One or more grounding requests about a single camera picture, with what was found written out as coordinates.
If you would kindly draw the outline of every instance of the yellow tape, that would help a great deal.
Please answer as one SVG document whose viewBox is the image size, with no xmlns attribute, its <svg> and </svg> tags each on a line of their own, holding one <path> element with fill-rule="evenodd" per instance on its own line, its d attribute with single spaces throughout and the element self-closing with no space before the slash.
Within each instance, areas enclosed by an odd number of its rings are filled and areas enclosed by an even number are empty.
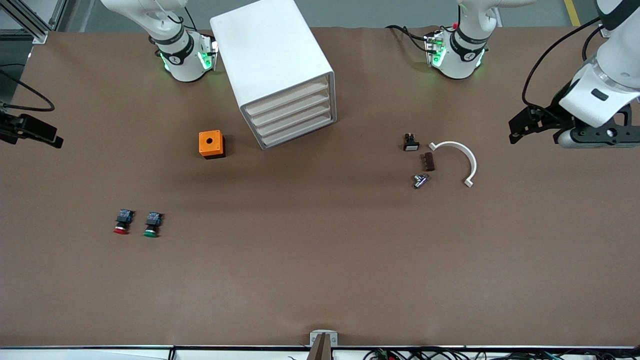
<svg viewBox="0 0 640 360">
<path fill-rule="evenodd" d="M 578 13 L 575 12 L 573 0 L 564 0 L 564 5 L 566 6 L 566 12 L 569 14 L 569 19 L 571 19 L 571 25 L 580 26 L 580 19 L 578 19 Z"/>
</svg>

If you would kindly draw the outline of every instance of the brown tabletop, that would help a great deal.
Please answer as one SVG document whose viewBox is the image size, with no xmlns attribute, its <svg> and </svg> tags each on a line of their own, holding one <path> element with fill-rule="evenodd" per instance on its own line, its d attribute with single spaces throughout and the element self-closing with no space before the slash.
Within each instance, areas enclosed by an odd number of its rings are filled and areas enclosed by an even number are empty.
<svg viewBox="0 0 640 360">
<path fill-rule="evenodd" d="M 62 149 L 0 143 L 0 344 L 637 345 L 640 152 L 516 145 L 508 120 L 567 28 L 497 29 L 466 80 L 387 29 L 315 29 L 339 121 L 260 150 L 223 72 L 166 73 L 144 33 L 51 33 L 23 81 Z M 531 85 L 549 102 L 587 34 Z M 39 104 L 18 91 L 16 104 Z M 204 160 L 198 132 L 232 136 Z M 437 150 L 422 189 L 413 132 Z M 120 208 L 131 234 L 112 233 Z M 149 211 L 161 237 L 142 236 Z"/>
</svg>

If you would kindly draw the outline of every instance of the white robot link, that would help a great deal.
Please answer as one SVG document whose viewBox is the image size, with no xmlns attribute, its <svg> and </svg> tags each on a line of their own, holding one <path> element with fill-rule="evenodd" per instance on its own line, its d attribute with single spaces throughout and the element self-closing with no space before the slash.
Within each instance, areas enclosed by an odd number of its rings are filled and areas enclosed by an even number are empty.
<svg viewBox="0 0 640 360">
<path fill-rule="evenodd" d="M 158 46 L 165 69 L 179 81 L 195 81 L 214 68 L 217 43 L 207 35 L 188 31 L 173 11 L 184 8 L 188 0 L 101 0 L 149 33 Z"/>
<path fill-rule="evenodd" d="M 518 8 L 536 0 L 458 0 L 458 27 L 425 38 L 428 63 L 445 76 L 464 79 L 480 66 L 497 24 L 497 8 Z"/>
<path fill-rule="evenodd" d="M 564 148 L 640 145 L 640 126 L 632 125 L 630 106 L 640 97 L 640 1 L 596 0 L 596 7 L 609 39 L 551 105 L 542 108 L 525 102 L 527 107 L 509 121 L 511 143 L 524 135 L 558 129 L 554 141 Z"/>
</svg>

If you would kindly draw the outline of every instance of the silver metal bolt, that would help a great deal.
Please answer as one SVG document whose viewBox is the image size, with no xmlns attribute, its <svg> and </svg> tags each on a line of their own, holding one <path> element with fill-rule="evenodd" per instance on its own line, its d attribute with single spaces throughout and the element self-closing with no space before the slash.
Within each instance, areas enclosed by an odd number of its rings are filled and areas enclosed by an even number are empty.
<svg viewBox="0 0 640 360">
<path fill-rule="evenodd" d="M 419 189 L 422 187 L 422 185 L 424 185 L 424 183 L 426 183 L 427 181 L 429 181 L 429 176 L 427 174 L 424 175 L 414 175 L 413 176 L 413 180 L 415 181 L 415 184 L 413 184 L 413 188 L 414 189 Z"/>
</svg>

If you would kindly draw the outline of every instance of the white rectangular box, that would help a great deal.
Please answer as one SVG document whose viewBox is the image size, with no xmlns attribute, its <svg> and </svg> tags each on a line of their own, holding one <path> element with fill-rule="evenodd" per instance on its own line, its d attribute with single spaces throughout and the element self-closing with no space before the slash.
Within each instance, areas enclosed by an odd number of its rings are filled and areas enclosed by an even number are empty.
<svg viewBox="0 0 640 360">
<path fill-rule="evenodd" d="M 211 18 L 244 119 L 268 149 L 336 121 L 335 77 L 293 0 Z"/>
</svg>

